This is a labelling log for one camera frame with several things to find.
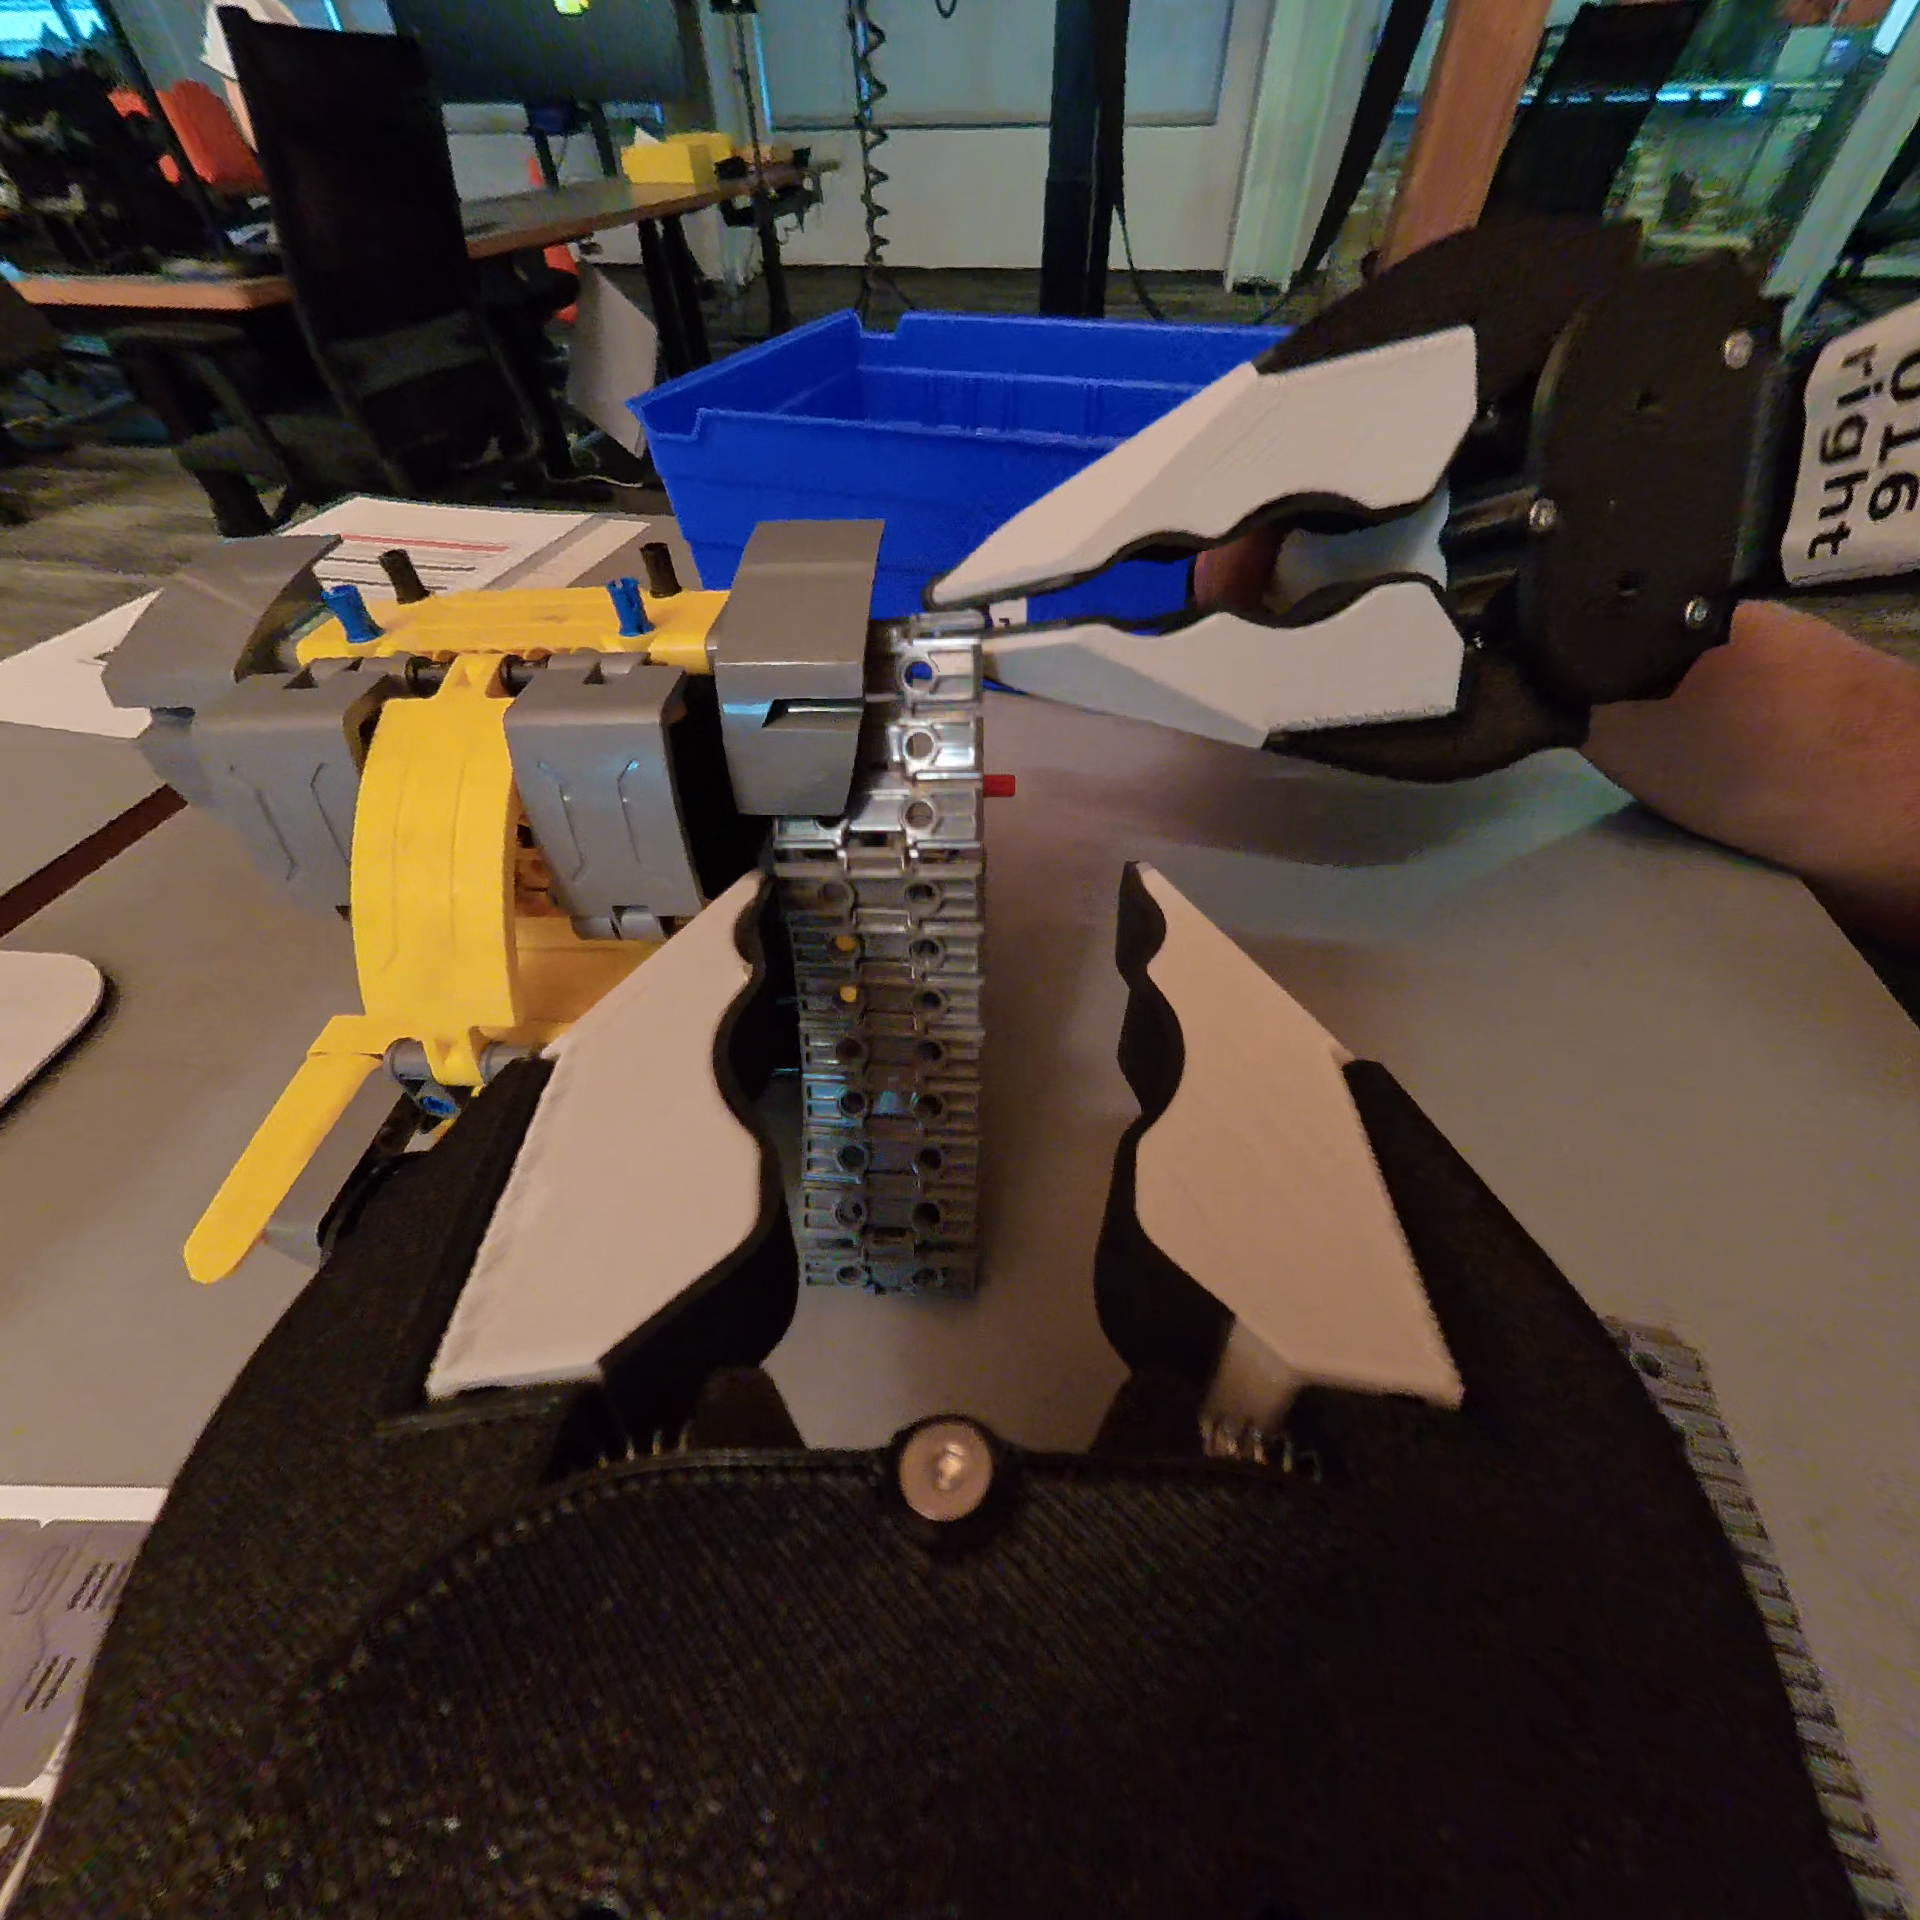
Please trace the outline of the white book stand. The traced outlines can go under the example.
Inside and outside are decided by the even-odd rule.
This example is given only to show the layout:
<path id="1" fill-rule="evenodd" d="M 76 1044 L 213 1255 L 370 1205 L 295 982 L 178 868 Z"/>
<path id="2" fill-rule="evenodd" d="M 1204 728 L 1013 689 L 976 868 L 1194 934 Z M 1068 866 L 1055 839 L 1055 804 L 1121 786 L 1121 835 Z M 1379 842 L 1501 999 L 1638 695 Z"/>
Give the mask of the white book stand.
<path id="1" fill-rule="evenodd" d="M 107 976 L 76 953 L 3 951 L 3 1111 L 106 1009 Z"/>

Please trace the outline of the yellow black toy vehicle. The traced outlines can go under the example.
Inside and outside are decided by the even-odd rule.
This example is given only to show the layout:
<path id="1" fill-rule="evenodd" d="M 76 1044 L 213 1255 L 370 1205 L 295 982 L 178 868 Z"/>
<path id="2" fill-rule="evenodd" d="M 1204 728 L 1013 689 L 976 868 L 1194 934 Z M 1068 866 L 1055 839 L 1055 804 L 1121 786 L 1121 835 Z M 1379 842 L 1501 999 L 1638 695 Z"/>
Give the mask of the yellow black toy vehicle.
<path id="1" fill-rule="evenodd" d="M 733 588 L 634 536 L 578 584 L 428 590 L 335 536 L 181 570 L 106 662 L 138 749 L 304 905 L 349 924 L 358 1009 L 315 1037 L 183 1246 L 311 1257 L 375 1148 L 563 1037 L 747 872 L 790 966 L 800 1274 L 974 1296 L 986 1043 L 982 630 L 878 617 L 882 526 L 763 521 Z"/>

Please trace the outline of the hanging white paper sheet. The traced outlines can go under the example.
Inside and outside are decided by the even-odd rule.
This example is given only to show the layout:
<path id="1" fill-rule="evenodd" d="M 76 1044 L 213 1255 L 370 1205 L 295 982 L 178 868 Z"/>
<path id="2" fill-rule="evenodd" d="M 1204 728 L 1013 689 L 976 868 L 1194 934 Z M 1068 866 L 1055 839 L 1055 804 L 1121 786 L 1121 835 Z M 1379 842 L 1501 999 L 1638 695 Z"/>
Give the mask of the hanging white paper sheet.
<path id="1" fill-rule="evenodd" d="M 567 348 L 567 404 L 612 443 L 648 443 L 634 400 L 656 381 L 660 334 L 638 265 L 582 265 Z"/>

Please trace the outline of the person's right hand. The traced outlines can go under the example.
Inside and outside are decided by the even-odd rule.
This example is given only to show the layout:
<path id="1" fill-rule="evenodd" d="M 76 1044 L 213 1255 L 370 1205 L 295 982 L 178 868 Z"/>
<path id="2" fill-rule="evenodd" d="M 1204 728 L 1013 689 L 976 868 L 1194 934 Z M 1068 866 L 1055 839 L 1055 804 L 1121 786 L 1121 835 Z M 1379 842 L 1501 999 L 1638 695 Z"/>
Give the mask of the person's right hand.
<path id="1" fill-rule="evenodd" d="M 1283 539 L 1288 533 L 1279 526 L 1262 526 L 1234 541 L 1198 553 L 1190 567 L 1190 601 L 1198 611 L 1267 613 Z"/>

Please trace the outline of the wooden top office desk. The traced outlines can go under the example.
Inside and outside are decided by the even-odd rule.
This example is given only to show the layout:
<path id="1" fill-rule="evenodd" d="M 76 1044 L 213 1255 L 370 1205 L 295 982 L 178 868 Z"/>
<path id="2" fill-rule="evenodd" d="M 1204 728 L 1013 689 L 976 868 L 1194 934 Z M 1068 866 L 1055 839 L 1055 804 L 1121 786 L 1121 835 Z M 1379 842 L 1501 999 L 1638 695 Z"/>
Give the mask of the wooden top office desk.
<path id="1" fill-rule="evenodd" d="M 280 274 L 3 274 L 3 281 L 33 306 L 84 312 L 255 312 L 295 301 Z"/>
<path id="2" fill-rule="evenodd" d="M 499 199 L 464 201 L 464 240 L 471 259 L 545 252 L 549 246 L 584 246 L 604 227 L 641 231 L 641 269 L 648 306 L 656 319 L 662 366 L 671 376 L 708 366 L 708 331 L 695 287 L 695 260 L 684 217 L 708 204 L 744 208 L 757 236 L 761 276 L 766 287 L 766 326 L 775 336 L 795 326 L 777 240 L 777 208 L 808 204 L 819 197 L 819 170 L 795 159 L 728 159 L 704 188 L 680 182 L 590 180 L 526 188 Z"/>

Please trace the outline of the black monitor screen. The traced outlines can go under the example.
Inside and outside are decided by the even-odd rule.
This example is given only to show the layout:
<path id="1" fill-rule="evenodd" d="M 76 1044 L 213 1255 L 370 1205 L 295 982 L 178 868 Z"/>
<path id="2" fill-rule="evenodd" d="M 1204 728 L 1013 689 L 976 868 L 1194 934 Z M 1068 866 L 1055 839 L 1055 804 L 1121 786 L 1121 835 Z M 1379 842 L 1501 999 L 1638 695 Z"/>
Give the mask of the black monitor screen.
<path id="1" fill-rule="evenodd" d="M 689 92 L 693 4 L 390 4 L 444 104 L 621 104 Z"/>

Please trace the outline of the brown wooden post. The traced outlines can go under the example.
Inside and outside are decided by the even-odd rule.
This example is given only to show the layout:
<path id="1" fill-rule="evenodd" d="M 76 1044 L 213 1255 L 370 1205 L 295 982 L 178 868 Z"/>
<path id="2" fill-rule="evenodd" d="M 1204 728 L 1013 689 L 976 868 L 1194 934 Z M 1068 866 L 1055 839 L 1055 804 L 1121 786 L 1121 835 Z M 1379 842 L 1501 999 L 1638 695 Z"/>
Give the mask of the brown wooden post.
<path id="1" fill-rule="evenodd" d="M 1484 215 L 1549 4 L 1450 4 L 1401 165 L 1379 269 Z"/>

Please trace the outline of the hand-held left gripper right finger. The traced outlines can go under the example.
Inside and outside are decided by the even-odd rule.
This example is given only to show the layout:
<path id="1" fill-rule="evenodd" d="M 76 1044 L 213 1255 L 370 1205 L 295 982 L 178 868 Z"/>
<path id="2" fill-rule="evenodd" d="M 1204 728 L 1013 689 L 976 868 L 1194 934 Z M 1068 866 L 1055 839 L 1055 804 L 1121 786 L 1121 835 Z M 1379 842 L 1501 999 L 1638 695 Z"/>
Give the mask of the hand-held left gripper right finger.
<path id="1" fill-rule="evenodd" d="M 1311 1383 L 1450 1409 L 1461 1371 L 1349 1088 L 1352 1053 L 1171 881 L 1121 877 L 1121 1136 L 1094 1300 L 1198 1442 L 1271 1460 Z"/>

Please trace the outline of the blue plastic bin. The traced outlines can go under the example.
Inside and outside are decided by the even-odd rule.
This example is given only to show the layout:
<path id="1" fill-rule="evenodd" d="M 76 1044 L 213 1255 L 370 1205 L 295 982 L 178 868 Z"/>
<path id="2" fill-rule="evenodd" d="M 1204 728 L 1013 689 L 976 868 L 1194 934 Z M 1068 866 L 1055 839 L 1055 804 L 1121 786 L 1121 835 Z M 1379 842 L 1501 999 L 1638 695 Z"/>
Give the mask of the blue plastic bin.
<path id="1" fill-rule="evenodd" d="M 660 381 L 631 400 L 704 588 L 733 588 L 754 526 L 878 519 L 871 611 L 1283 338 L 1283 326 L 851 309 Z"/>

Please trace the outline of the black office chair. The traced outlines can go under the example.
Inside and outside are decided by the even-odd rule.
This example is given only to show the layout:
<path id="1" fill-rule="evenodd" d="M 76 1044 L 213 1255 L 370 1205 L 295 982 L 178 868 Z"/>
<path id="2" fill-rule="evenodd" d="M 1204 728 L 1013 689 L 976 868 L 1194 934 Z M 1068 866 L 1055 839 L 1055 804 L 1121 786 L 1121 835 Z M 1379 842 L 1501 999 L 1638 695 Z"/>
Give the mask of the black office chair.
<path id="1" fill-rule="evenodd" d="M 349 423 L 352 485 L 471 498 L 578 480 L 543 252 L 471 259 L 422 49 L 218 7 L 308 348 Z"/>

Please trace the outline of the yellow printed sticker sheet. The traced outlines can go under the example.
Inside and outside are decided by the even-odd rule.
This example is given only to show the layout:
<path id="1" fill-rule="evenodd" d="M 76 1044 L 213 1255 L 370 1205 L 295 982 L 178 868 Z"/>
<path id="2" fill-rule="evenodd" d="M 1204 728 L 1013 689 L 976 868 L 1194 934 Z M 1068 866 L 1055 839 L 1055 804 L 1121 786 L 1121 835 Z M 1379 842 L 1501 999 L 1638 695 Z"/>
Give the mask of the yellow printed sticker sheet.
<path id="1" fill-rule="evenodd" d="M 154 1486 L 3 1486 L 3 1900 L 27 1873 L 106 1627 L 162 1497 Z"/>

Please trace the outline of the orange chair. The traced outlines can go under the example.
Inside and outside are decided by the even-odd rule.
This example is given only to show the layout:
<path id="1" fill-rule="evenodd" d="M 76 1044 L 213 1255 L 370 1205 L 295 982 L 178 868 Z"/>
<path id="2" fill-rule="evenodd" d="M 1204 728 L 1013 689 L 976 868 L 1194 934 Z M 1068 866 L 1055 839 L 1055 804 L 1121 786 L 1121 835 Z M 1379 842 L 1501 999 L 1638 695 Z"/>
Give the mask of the orange chair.
<path id="1" fill-rule="evenodd" d="M 224 98 L 204 81 L 178 81 L 161 89 L 161 104 L 189 155 L 193 173 L 218 197 L 264 197 L 269 180 L 241 136 Z"/>

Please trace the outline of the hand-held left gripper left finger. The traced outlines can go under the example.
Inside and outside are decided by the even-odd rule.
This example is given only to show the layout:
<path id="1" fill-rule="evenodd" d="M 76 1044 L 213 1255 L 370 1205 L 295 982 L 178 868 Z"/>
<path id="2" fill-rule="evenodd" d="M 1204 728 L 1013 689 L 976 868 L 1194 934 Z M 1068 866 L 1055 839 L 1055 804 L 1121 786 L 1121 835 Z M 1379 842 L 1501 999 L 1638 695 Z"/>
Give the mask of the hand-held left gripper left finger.
<path id="1" fill-rule="evenodd" d="M 761 961 L 766 877 L 747 872 L 594 1002 L 553 1069 L 462 1300 L 428 1400 L 606 1382 L 744 1255 L 771 1159 L 723 1080 L 723 1044 Z"/>

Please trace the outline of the yellow plastic box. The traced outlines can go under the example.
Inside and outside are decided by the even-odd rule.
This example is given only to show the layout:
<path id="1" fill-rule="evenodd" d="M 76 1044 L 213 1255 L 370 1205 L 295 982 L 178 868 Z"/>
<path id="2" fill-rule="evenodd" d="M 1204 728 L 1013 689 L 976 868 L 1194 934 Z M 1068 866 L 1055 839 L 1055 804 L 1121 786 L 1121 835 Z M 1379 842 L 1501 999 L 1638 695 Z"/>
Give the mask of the yellow plastic box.
<path id="1" fill-rule="evenodd" d="M 740 152 L 723 130 L 677 130 L 667 136 L 638 136 L 621 150 L 621 173 L 641 186 L 672 192 L 715 192 L 725 170 L 737 170 Z"/>

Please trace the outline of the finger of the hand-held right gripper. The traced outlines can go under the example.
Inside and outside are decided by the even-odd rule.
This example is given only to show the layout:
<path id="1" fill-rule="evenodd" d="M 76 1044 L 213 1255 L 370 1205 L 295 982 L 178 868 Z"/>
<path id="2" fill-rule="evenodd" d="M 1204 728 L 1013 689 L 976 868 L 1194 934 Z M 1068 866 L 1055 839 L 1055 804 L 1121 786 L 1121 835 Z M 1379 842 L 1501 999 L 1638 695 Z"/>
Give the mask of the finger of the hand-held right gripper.
<path id="1" fill-rule="evenodd" d="M 1209 611 L 1165 634 L 1105 620 L 997 630 L 997 682 L 1240 749 L 1450 714 L 1466 639 L 1431 579 L 1392 579 L 1303 626 Z"/>
<path id="2" fill-rule="evenodd" d="M 1401 516 L 1475 417 L 1473 326 L 1294 373 L 1239 366 L 1003 521 L 927 608 L 1050 590 L 1155 541 L 1218 544 L 1289 498 Z"/>

